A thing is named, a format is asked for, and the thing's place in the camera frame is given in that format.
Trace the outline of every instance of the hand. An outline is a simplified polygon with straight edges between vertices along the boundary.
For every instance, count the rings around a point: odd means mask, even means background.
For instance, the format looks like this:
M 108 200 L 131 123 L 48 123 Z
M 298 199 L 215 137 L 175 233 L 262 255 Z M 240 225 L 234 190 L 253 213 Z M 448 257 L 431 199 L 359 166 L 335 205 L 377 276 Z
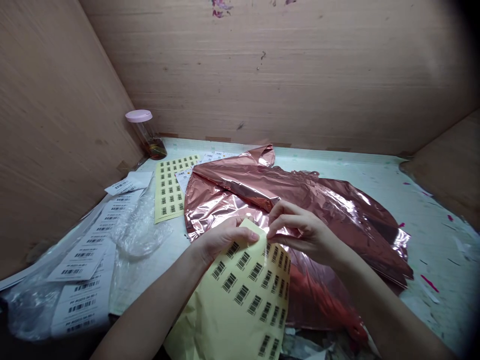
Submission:
M 268 225 L 266 237 L 269 242 L 301 251 L 315 262 L 334 270 L 353 252 L 313 213 L 284 200 L 271 210 Z M 300 237 L 277 234 L 283 227 L 298 229 Z
M 248 216 L 230 217 L 220 225 L 205 232 L 193 242 L 192 245 L 198 246 L 200 256 L 207 266 L 233 241 L 246 241 L 249 243 L 258 241 L 260 238 L 258 234 L 247 227 L 238 227 L 244 219 L 253 221 L 253 218 Z

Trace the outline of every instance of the yellow sticker sheet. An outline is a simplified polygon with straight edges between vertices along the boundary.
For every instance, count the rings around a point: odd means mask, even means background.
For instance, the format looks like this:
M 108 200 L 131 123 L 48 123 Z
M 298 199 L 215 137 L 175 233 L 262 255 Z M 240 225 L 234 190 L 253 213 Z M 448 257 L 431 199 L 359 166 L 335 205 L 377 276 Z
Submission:
M 249 220 L 258 242 L 233 242 L 207 270 L 164 342 L 172 360 L 277 360 L 291 260 Z
M 184 194 L 175 173 L 192 168 L 199 159 L 198 155 L 189 155 L 156 165 L 155 224 L 184 214 Z

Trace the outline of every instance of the pink stain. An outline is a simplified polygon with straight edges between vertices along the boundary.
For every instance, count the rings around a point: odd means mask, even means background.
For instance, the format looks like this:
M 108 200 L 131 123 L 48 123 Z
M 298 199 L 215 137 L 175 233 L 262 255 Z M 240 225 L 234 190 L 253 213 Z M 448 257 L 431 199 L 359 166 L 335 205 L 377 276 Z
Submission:
M 422 278 L 423 280 L 426 281 L 426 283 L 427 283 L 428 285 L 431 286 L 431 288 L 432 288 L 433 290 L 435 290 L 437 293 L 440 292 L 440 291 L 435 287 L 435 285 L 434 285 L 433 282 L 431 282 L 430 280 L 428 280 L 428 279 L 427 279 L 425 276 L 423 276 L 423 275 L 420 275 L 420 276 L 421 276 L 421 278 Z

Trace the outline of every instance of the cardboard panel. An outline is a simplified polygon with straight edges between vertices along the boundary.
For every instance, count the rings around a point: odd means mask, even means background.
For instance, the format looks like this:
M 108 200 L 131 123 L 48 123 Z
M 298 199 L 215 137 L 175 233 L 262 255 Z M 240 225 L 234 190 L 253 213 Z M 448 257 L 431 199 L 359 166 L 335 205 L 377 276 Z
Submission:
M 135 107 L 175 137 L 396 155 L 478 105 L 448 1 L 80 3 Z
M 54 244 L 142 157 L 133 106 L 77 1 L 0 10 L 0 280 Z
M 415 154 L 401 168 L 440 204 L 480 231 L 480 109 Z

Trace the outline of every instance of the left hand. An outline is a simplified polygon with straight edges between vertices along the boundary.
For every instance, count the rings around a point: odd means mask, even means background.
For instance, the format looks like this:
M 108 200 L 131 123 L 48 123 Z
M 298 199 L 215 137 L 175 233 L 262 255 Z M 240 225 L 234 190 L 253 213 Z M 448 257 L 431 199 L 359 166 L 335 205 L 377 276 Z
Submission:
M 228 247 L 233 241 L 246 241 L 255 243 L 260 238 L 247 227 L 238 227 L 244 219 L 253 220 L 248 216 L 230 217 L 220 225 L 208 230 L 192 245 L 198 247 L 200 256 L 205 265 L 210 265 L 220 252 Z

